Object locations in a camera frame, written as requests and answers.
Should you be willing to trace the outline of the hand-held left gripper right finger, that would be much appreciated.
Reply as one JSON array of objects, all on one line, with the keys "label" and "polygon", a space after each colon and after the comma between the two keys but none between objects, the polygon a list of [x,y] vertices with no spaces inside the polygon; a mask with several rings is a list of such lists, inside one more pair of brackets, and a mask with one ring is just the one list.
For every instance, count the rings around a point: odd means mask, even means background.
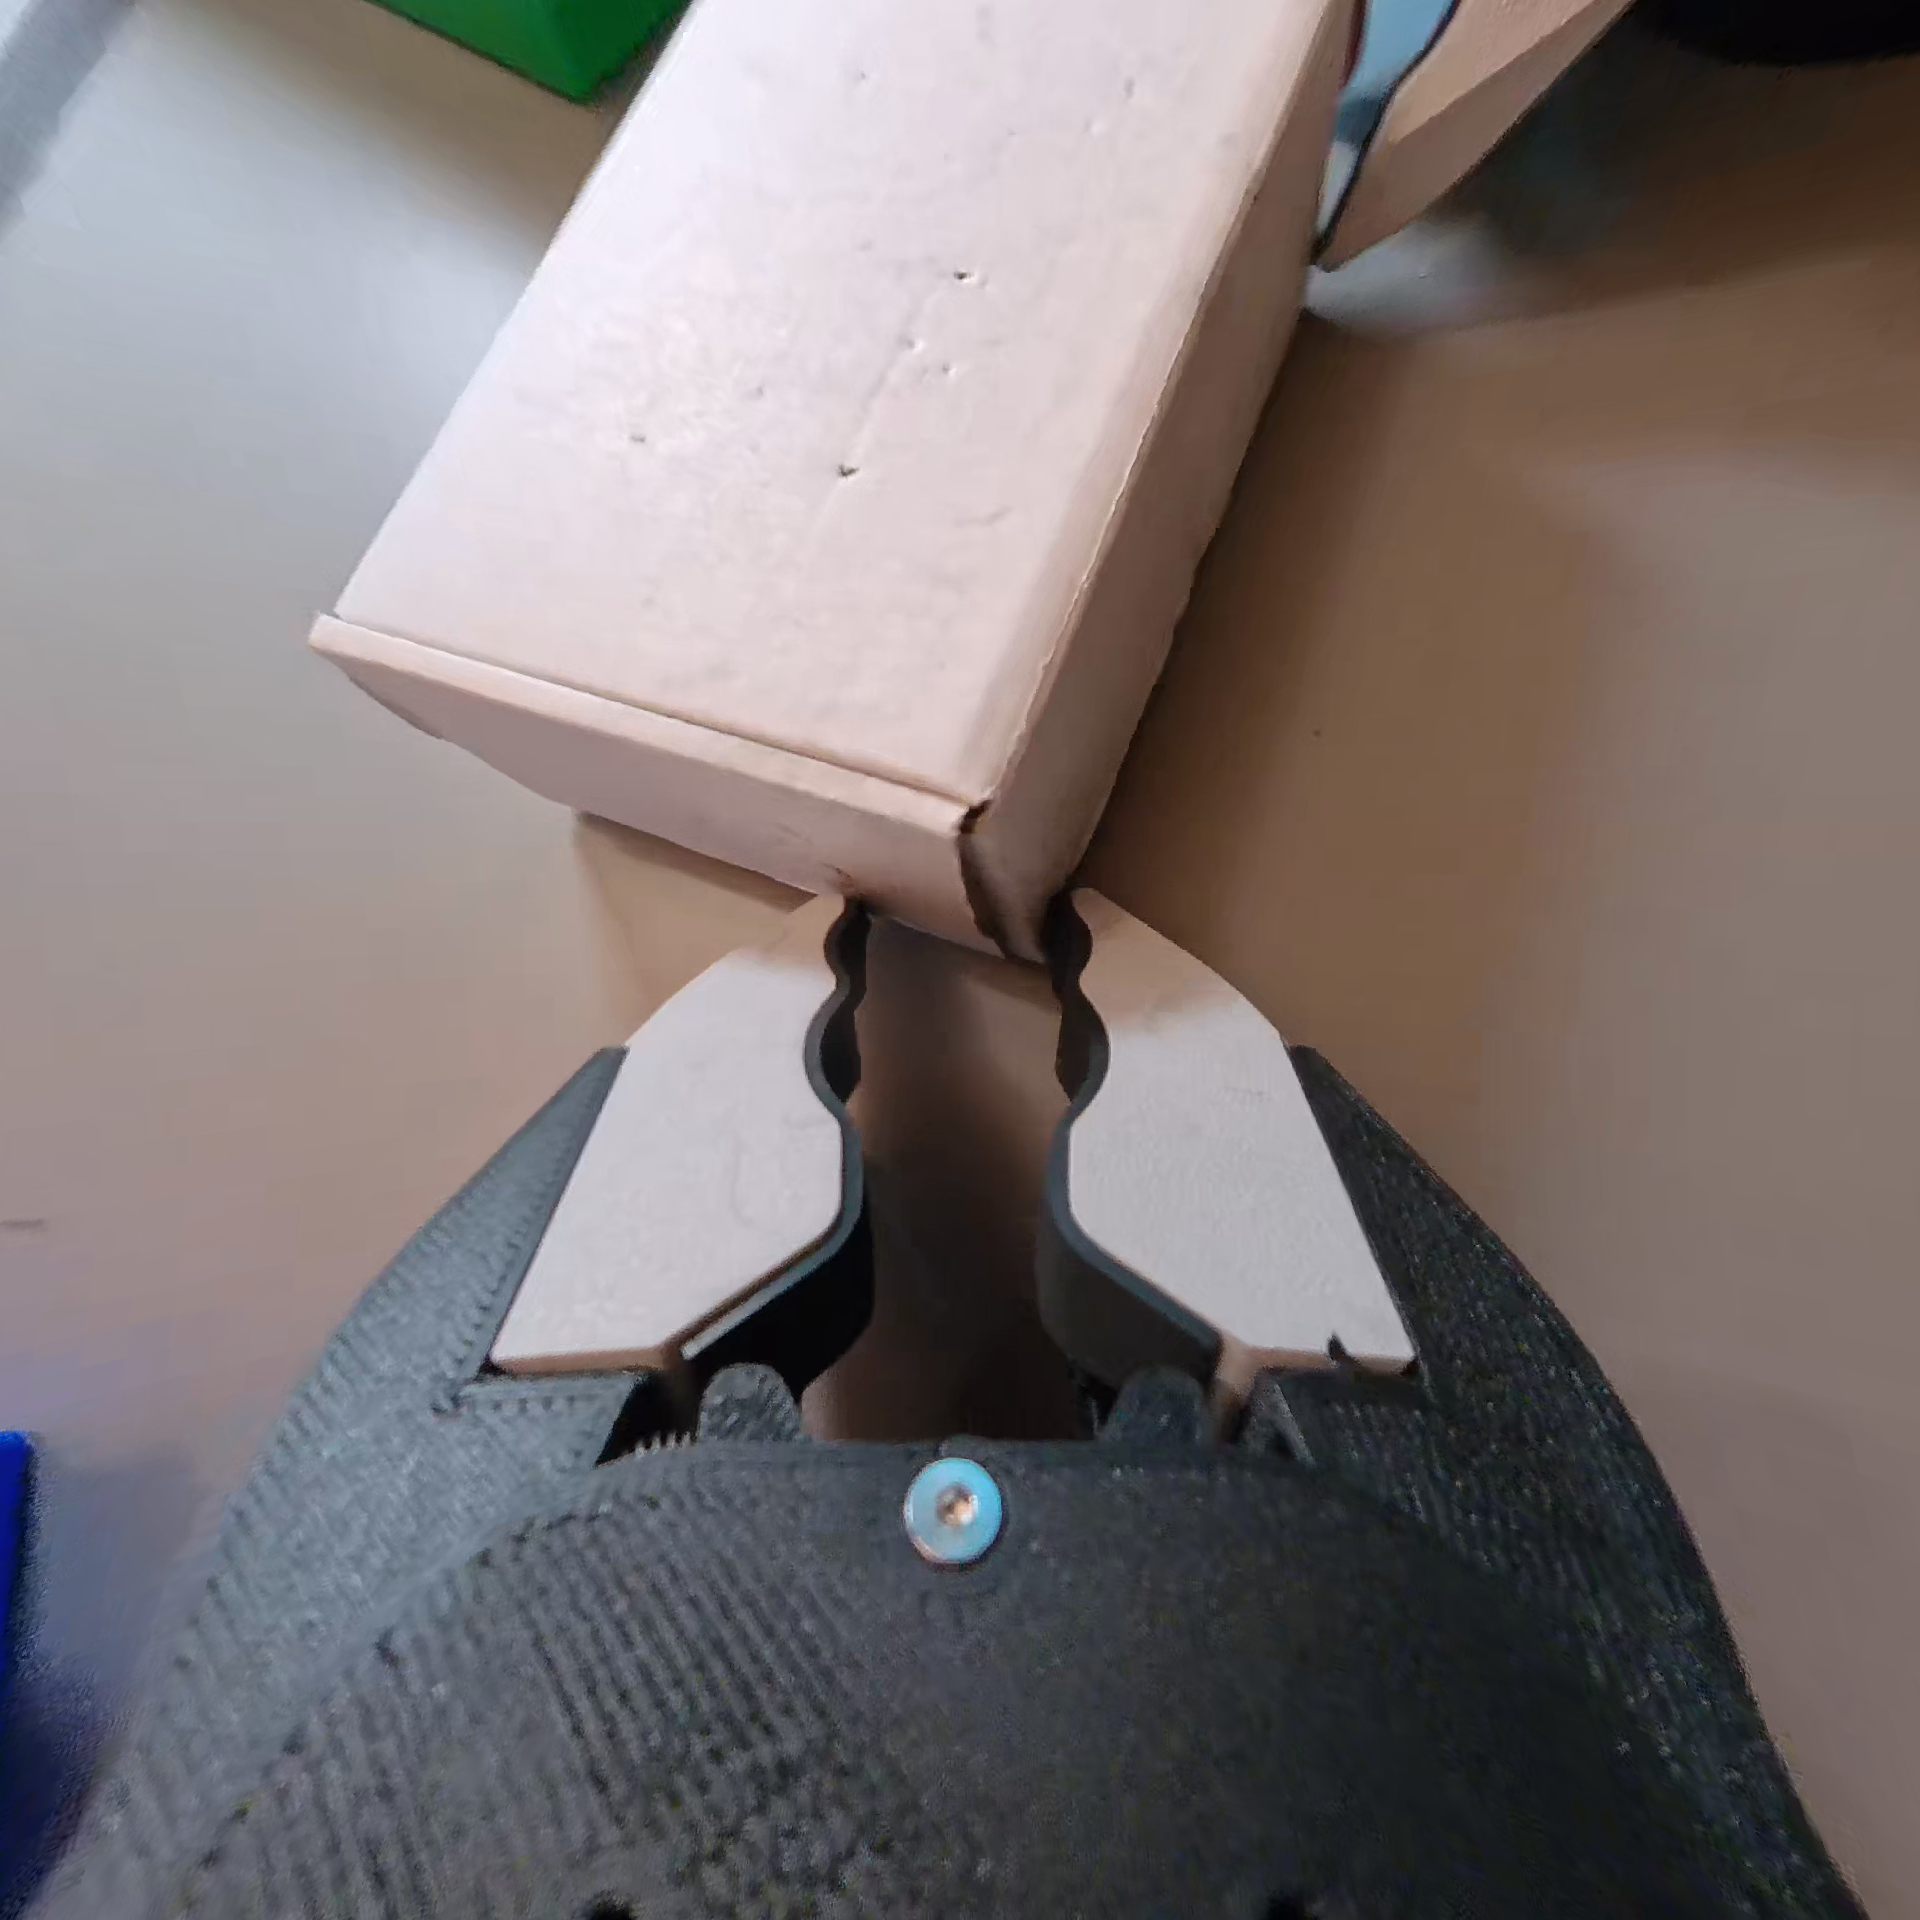
[{"label": "hand-held left gripper right finger", "polygon": [[1282,1033],[1117,900],[1047,912],[1065,1113],[1040,1318],[1117,1396],[1144,1370],[1241,1408],[1267,1371],[1405,1377],[1414,1338]]}]

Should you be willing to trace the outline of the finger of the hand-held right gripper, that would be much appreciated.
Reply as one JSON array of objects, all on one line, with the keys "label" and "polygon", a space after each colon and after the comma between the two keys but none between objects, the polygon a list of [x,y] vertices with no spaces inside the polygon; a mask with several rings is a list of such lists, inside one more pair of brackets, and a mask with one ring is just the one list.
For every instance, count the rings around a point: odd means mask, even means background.
[{"label": "finger of the hand-held right gripper", "polygon": [[1318,268],[1427,216],[1607,35],[1625,2],[1363,5]]}]

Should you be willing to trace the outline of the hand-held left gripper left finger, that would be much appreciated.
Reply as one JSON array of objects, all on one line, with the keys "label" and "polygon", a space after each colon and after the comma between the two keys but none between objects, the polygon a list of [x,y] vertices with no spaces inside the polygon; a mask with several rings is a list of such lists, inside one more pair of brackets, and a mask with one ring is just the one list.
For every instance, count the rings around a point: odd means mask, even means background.
[{"label": "hand-held left gripper left finger", "polygon": [[489,1353],[505,1377],[824,1373],[873,1312],[851,1098],[872,917],[822,897],[627,1042]]}]

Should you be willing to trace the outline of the white cardboard box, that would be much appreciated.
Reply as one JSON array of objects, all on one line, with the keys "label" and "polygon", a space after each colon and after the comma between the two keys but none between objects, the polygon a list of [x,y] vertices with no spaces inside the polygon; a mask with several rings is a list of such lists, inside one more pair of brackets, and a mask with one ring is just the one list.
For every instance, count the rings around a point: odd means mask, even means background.
[{"label": "white cardboard box", "polygon": [[1305,297],[1352,5],[695,5],[314,650],[1040,955]]}]

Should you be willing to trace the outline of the blue plastic bin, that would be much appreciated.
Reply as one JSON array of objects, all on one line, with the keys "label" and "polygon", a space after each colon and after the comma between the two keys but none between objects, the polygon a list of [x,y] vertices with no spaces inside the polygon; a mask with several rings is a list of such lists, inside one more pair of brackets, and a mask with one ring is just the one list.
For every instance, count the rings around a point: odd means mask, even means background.
[{"label": "blue plastic bin", "polygon": [[2,1432],[2,1692],[16,1667],[18,1620],[33,1554],[34,1443]]}]

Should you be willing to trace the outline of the green plastic bin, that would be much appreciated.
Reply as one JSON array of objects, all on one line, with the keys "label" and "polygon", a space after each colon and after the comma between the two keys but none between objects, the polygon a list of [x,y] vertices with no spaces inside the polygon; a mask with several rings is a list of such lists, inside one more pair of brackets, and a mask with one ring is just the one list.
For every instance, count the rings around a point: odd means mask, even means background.
[{"label": "green plastic bin", "polygon": [[687,2],[381,2],[381,10],[589,106],[662,41]]}]

